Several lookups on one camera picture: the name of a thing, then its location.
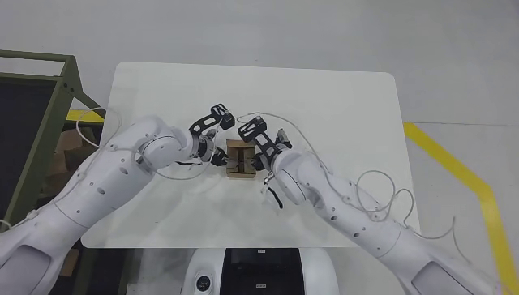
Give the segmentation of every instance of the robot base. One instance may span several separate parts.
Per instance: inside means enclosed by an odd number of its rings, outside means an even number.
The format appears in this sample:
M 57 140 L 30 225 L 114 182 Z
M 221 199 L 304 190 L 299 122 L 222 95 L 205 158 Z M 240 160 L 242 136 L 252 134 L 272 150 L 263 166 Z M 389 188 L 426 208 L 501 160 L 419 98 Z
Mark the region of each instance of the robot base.
M 198 249 L 182 295 L 339 295 L 332 260 L 324 249 Z

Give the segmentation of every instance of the black panel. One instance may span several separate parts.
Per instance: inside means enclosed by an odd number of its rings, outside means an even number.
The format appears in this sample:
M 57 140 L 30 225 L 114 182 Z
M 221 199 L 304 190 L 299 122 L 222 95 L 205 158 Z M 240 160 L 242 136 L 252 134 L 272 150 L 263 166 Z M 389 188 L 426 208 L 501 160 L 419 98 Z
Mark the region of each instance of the black panel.
M 6 215 L 55 84 L 0 83 L 0 218 Z
M 227 249 L 221 295 L 303 295 L 299 249 Z

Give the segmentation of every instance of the green metal frame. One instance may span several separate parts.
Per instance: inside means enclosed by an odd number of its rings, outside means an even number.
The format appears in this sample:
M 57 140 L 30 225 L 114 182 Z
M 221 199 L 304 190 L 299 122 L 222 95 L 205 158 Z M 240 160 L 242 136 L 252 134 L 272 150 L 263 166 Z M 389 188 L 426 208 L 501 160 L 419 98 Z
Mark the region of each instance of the green metal frame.
M 56 83 L 4 218 L 4 220 L 16 224 L 36 204 L 41 182 L 47 173 L 73 99 L 76 98 L 90 109 L 99 107 L 99 105 L 83 92 L 78 66 L 73 55 L 0 50 L 0 58 L 63 62 L 60 75 L 55 76 L 0 72 L 0 81 L 3 82 L 31 85 L 41 84 L 42 80 L 50 80 Z M 96 113 L 103 118 L 106 114 L 103 109 L 96 110 Z

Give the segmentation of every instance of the small cardboard box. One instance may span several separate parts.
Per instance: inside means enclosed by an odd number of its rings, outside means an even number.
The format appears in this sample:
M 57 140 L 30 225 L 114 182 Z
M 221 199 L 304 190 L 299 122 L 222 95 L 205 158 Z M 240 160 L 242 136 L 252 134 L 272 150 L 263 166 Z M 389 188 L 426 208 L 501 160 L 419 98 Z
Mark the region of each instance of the small cardboard box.
M 60 276 L 70 277 L 74 273 L 75 263 L 77 263 L 79 257 L 79 250 L 70 249 L 66 254 L 65 260 L 63 261 L 62 270 L 59 272 Z
M 245 143 L 236 139 L 228 139 L 227 156 L 230 161 L 227 164 L 227 177 L 253 179 L 256 176 L 256 169 L 251 163 L 254 155 L 253 142 Z
M 94 133 L 90 127 L 81 127 L 79 129 L 81 134 L 84 135 L 85 138 L 92 142 L 96 142 L 94 137 Z M 66 130 L 59 135 L 58 145 L 56 145 L 56 152 L 72 150 L 75 148 L 80 148 L 82 146 L 88 145 L 83 138 L 79 136 L 76 130 Z

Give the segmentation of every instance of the black cable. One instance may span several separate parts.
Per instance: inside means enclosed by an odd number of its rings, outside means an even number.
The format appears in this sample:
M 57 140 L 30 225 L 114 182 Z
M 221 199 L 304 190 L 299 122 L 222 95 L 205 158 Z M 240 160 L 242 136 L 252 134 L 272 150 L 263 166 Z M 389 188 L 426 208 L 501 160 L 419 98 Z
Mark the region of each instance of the black cable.
M 179 165 L 202 165 L 202 163 L 189 163 L 189 162 L 180 162 L 180 161 L 177 161 L 177 164 L 179 164 Z
M 276 194 L 276 191 L 274 191 L 272 188 L 267 188 L 268 191 L 270 191 L 272 193 L 272 195 L 274 196 L 274 198 L 276 199 L 277 201 L 277 205 L 279 206 L 279 209 L 283 209 L 283 203 L 281 202 L 281 200 L 279 199 L 279 197 L 277 197 L 277 194 Z

